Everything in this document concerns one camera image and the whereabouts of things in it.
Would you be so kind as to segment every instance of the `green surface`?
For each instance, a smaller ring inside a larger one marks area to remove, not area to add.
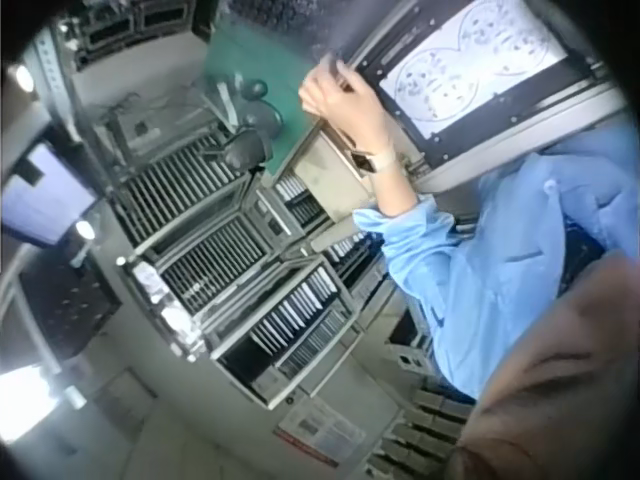
[[[312,65],[283,45],[240,23],[221,19],[211,36],[205,74],[260,78],[269,86],[265,100],[282,114],[284,128],[273,141],[273,158],[266,170],[275,175],[280,165],[312,127],[300,108],[298,87]]]

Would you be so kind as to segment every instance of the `hand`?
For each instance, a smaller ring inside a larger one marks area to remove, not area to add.
[[[342,130],[358,150],[379,154],[391,147],[391,137],[385,124],[385,112],[374,91],[364,79],[337,61],[339,79],[329,69],[325,57],[302,82],[299,95],[302,109],[326,119]]]

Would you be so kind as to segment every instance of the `watch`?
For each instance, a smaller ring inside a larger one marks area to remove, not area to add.
[[[396,152],[393,147],[376,155],[353,150],[351,152],[351,158],[360,170],[367,173],[378,173],[396,161]]]

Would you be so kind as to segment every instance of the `rolled-up sleeve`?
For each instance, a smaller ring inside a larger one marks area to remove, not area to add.
[[[451,256],[461,241],[452,232],[453,216],[439,211],[433,196],[426,195],[398,217],[359,209],[353,218],[362,230],[382,234],[389,273],[400,288],[422,302],[430,324],[440,323],[449,292]]]

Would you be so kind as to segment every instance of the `blue lab coat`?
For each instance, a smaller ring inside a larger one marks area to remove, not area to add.
[[[354,212],[361,229],[383,235],[389,272],[420,301],[438,366],[456,388],[478,398],[557,297],[565,216],[607,251],[638,257],[638,152],[634,127],[615,125],[529,154],[515,172],[486,174],[470,240],[452,232],[453,216],[431,195],[396,218]]]

